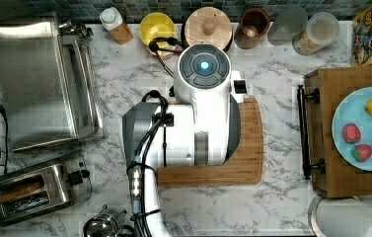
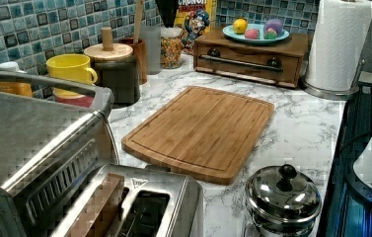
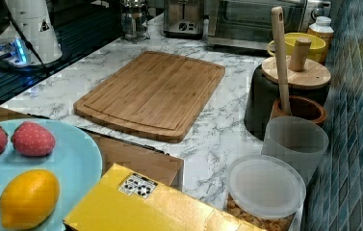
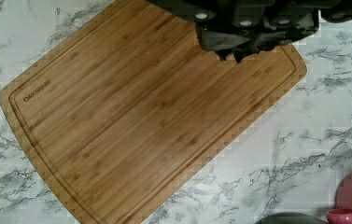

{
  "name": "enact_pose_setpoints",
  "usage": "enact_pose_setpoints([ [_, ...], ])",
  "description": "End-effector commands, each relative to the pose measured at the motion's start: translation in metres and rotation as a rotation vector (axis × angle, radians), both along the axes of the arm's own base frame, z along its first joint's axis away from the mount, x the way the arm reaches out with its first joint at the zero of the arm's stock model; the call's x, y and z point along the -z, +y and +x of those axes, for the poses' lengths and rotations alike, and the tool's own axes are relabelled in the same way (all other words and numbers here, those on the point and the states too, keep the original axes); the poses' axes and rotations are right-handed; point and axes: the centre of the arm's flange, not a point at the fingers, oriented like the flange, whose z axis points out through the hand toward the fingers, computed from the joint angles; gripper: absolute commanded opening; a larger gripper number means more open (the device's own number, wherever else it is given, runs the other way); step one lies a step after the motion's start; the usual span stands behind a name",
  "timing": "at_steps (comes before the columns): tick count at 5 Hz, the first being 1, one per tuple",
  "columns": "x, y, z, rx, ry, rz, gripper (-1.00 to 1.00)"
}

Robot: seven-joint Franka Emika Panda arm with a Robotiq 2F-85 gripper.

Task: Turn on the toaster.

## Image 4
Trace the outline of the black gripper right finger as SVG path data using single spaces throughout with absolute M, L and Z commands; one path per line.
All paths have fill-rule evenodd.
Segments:
M 240 63 L 249 55 L 300 41 L 314 34 L 318 27 L 316 8 L 272 8 L 254 29 L 251 39 L 232 50 L 233 58 Z

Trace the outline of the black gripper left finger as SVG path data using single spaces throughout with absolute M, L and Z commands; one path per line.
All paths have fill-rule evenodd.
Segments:
M 222 62 L 229 55 L 237 62 L 250 55 L 244 44 L 250 41 L 252 32 L 234 23 L 232 6 L 219 6 L 212 17 L 209 17 L 209 13 L 197 13 L 195 31 L 201 48 L 215 52 Z

